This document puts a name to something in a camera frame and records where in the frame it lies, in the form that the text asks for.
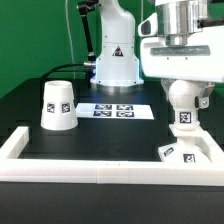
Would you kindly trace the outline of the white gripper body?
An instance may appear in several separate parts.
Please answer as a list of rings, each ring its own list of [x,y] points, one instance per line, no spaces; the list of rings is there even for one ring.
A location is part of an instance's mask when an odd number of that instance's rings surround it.
[[[140,59],[147,77],[224,83],[224,27],[204,28],[182,47],[166,46],[163,37],[144,38]]]

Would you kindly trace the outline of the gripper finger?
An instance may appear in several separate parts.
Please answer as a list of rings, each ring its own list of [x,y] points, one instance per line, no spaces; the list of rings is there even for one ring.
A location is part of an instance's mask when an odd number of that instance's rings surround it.
[[[209,97],[214,90],[214,82],[200,82],[199,94],[195,97],[195,107],[205,109],[209,107]]]
[[[162,85],[162,88],[165,92],[166,99],[169,99],[169,89],[170,89],[173,82],[174,82],[173,79],[162,79],[161,80],[161,85]]]

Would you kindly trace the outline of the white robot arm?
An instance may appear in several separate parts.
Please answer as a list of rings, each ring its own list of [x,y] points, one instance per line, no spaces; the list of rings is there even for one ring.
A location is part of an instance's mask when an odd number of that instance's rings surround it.
[[[197,108],[209,105],[216,83],[224,83],[224,18],[209,16],[209,0],[155,0],[155,12],[140,24],[118,0],[99,0],[102,50],[95,88],[124,90],[139,77],[159,78],[167,97],[179,80]]]

